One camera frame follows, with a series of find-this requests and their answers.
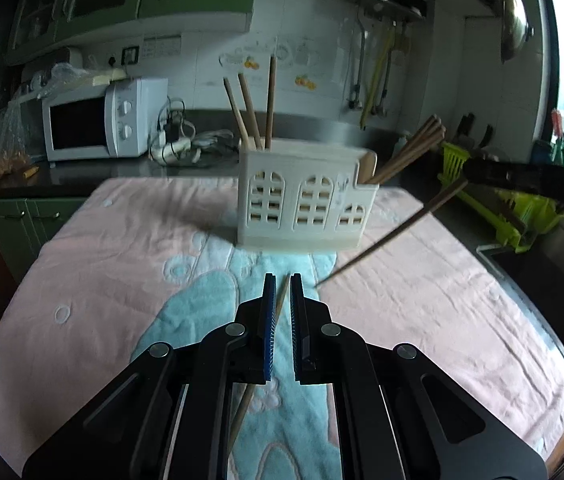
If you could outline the wooden chopstick short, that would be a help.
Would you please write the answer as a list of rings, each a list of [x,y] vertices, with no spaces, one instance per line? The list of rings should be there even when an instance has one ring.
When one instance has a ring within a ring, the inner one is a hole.
[[[288,278],[284,278],[281,290],[276,288],[276,322],[280,318],[287,291]],[[233,322],[234,328],[227,329],[228,335],[239,339],[238,360],[235,367],[235,370],[238,372],[236,381],[244,382],[245,384],[229,430],[228,454],[233,451],[256,386],[265,385],[266,383],[262,380],[261,296],[242,302],[236,311],[236,317]]]

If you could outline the wooden chopstick long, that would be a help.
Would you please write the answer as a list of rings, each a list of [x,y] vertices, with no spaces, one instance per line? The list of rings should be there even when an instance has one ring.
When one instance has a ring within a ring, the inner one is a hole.
[[[374,151],[366,151],[359,159],[358,184],[366,184],[374,176],[377,160]]]
[[[443,188],[438,194],[436,194],[427,203],[425,203],[417,212],[412,214],[411,217],[409,217],[407,220],[404,220],[404,222],[402,222],[399,226],[396,226],[393,231],[390,231],[389,233],[384,235],[373,245],[369,246],[363,252],[360,252],[358,255],[352,258],[352,260],[347,261],[345,264],[335,269],[329,276],[318,282],[316,286],[320,287],[321,285],[324,285],[328,281],[331,281],[333,278],[336,278],[340,274],[346,272],[356,264],[360,263],[360,261],[370,257],[370,255],[377,252],[379,249],[390,243],[399,235],[410,230],[412,226],[415,226],[426,216],[428,216],[429,214],[434,214],[434,212],[438,211],[442,205],[445,205],[460,191],[463,191],[467,185],[467,178],[460,178],[453,181],[450,185],[448,185],[446,188]]]

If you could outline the lime green dish rack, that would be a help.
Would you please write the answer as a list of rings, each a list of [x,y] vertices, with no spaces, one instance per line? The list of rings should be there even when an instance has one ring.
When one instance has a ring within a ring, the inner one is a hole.
[[[442,172],[438,175],[442,185],[457,180],[465,162],[474,155],[499,160],[498,153],[468,151],[444,142]],[[538,236],[548,234],[564,219],[564,205],[539,195],[468,184],[458,196],[495,228],[496,242],[514,252],[527,252]]]

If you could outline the cream house-shaped utensil holder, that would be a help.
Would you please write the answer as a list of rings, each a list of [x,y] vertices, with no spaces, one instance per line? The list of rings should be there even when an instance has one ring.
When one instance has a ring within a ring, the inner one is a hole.
[[[262,252],[339,252],[359,245],[378,192],[358,184],[366,148],[288,139],[240,154],[236,240]]]

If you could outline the pink towel with blue whale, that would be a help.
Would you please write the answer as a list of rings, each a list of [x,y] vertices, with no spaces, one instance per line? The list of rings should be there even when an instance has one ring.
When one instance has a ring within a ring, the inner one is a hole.
[[[230,179],[111,179],[68,220],[0,321],[0,455],[22,469],[154,342],[194,344],[299,274],[332,319],[377,346],[408,342],[538,454],[564,432],[564,358],[436,218],[361,262],[348,252],[249,252]]]

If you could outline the clear plastic bottle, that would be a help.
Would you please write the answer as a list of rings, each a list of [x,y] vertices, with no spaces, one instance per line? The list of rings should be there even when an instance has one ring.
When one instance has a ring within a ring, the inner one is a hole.
[[[393,157],[397,157],[399,155],[399,153],[406,146],[406,144],[409,142],[411,137],[412,137],[412,133],[409,131],[403,131],[399,133],[398,139],[396,140],[394,146]]]

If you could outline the white microwave oven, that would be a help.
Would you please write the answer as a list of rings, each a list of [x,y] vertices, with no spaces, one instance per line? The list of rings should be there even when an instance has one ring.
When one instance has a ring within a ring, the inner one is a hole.
[[[41,107],[47,160],[140,157],[167,103],[166,78],[122,79],[48,96]]]

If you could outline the plastic bag with oranges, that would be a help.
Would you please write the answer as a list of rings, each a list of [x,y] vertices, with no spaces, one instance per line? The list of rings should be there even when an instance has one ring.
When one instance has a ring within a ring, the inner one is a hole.
[[[16,102],[0,110],[0,180],[45,158],[41,102]]]

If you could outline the steel pot lid on wall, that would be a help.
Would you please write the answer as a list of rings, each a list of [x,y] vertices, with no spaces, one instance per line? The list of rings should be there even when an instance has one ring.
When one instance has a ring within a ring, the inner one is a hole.
[[[534,36],[523,0],[501,0],[501,62],[513,60]]]

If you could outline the green kitchen wall cabinet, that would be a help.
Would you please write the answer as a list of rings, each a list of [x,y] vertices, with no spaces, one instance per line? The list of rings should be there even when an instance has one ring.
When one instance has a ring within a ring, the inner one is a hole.
[[[20,0],[5,59],[131,36],[248,32],[253,9],[254,0]]]

